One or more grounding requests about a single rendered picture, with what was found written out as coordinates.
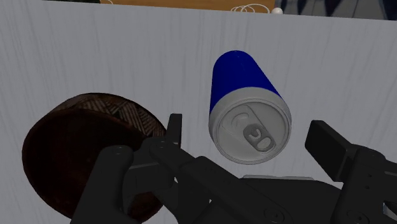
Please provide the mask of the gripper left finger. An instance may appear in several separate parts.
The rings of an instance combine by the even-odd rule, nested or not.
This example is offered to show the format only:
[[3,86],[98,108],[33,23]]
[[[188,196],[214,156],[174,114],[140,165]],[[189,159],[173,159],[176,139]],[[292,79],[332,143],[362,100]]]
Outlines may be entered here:
[[108,146],[95,161],[70,224],[141,224],[127,213],[151,192],[178,224],[293,224],[282,206],[206,157],[181,149],[180,114],[164,137],[147,138],[134,153]]

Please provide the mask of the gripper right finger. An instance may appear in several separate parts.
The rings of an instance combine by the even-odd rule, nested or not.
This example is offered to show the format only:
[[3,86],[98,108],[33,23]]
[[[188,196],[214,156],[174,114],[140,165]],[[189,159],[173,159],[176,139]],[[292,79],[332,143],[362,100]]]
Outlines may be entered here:
[[322,120],[313,120],[305,149],[334,182],[342,182],[332,224],[397,224],[397,163],[380,152],[350,143]]

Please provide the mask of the dark brown woven bowl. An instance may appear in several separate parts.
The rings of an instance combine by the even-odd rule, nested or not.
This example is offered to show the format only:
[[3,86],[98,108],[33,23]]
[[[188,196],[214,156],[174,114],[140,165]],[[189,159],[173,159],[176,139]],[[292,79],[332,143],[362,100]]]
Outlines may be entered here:
[[80,94],[30,129],[22,148],[24,172],[50,207],[72,218],[103,148],[126,145],[137,151],[146,138],[164,134],[157,117],[134,101],[107,93]]

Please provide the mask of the blue drink can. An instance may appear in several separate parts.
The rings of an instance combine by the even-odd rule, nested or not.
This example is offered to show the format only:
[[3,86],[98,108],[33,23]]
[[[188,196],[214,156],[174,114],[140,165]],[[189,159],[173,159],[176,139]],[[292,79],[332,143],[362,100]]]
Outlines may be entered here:
[[209,133],[224,157],[248,165],[273,159],[289,140],[288,105],[246,52],[226,52],[214,64]]

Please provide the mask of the brown wooden furniture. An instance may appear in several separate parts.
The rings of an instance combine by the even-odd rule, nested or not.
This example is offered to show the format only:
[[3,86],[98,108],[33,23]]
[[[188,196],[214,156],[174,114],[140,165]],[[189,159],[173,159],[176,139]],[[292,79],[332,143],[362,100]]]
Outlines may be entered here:
[[189,8],[200,10],[232,11],[249,5],[245,10],[266,13],[275,8],[275,0],[99,0],[101,4]]

